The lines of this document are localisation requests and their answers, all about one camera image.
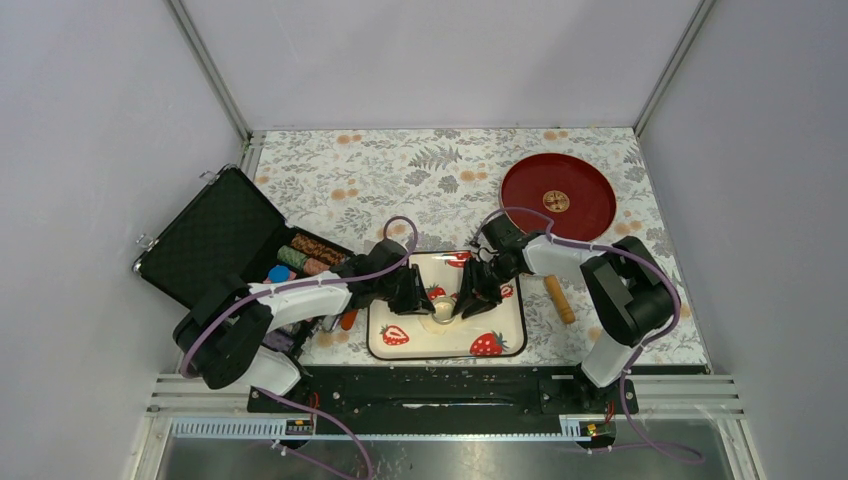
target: strawberry print tray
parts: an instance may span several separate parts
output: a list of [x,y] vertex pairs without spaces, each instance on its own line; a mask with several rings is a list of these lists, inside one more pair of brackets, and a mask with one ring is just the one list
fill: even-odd
[[[415,253],[431,301],[456,299],[462,267],[470,252]],[[501,287],[503,303],[467,320],[457,316],[448,324],[430,315],[395,315],[386,302],[374,302],[368,311],[368,350],[382,360],[456,357],[510,357],[524,350],[527,335],[518,283]]]

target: red strawberry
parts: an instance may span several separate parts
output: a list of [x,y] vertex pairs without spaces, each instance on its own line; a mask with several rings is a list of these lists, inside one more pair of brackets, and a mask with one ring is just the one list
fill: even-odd
[[429,298],[431,302],[438,297],[444,297],[445,295],[447,295],[445,289],[438,285],[433,285],[427,289],[427,298]]
[[450,260],[445,260],[445,263],[451,267],[462,268],[465,266],[466,260],[471,258],[471,252],[457,252],[450,255]]
[[503,335],[498,332],[484,333],[474,340],[468,353],[476,357],[502,355],[506,347]]
[[512,288],[512,285],[501,285],[501,297],[509,298],[515,292],[515,289]]
[[403,345],[409,341],[409,335],[406,334],[397,325],[386,325],[380,330],[380,335],[383,336],[383,343],[386,345]]

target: table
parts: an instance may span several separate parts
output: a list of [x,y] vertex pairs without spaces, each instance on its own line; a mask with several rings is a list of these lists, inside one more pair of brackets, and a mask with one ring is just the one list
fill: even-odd
[[[289,224],[315,232],[358,253],[382,238],[393,215],[413,219],[417,249],[454,250],[498,208],[500,181],[527,156],[558,152],[579,157],[612,185],[618,208],[596,243],[632,234],[648,246],[678,287],[680,325],[651,344],[637,364],[703,365],[706,351],[695,324],[639,145],[629,128],[421,129],[266,132],[254,182]],[[405,243],[398,223],[390,237]],[[584,285],[561,281],[577,321],[563,324],[541,278],[522,277],[527,347],[510,358],[426,361],[377,360],[366,346],[365,313],[354,327],[320,332],[306,345],[304,365],[575,365],[601,334]]]

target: gray wall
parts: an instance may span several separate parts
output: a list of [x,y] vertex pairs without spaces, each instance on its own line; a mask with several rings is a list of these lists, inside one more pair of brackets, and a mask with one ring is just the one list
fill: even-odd
[[118,478],[182,307],[130,273],[237,158],[165,3],[0,5],[0,478]]
[[630,126],[698,0],[187,0],[256,129]]
[[848,3],[718,2],[643,138],[771,479],[844,478]]

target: reflective metal surface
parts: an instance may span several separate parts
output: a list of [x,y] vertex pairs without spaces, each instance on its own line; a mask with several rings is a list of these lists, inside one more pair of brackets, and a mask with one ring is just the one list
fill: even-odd
[[[653,439],[700,450],[707,462],[688,466],[659,453],[631,450],[612,454],[566,453],[563,442],[366,442],[378,479],[704,479],[732,478],[721,439],[706,421],[648,422]],[[619,422],[617,444],[639,440]],[[171,439],[159,480],[331,479],[333,475],[296,457],[281,457],[269,442]],[[313,441],[303,453],[350,475],[365,476],[364,461],[349,441]]]

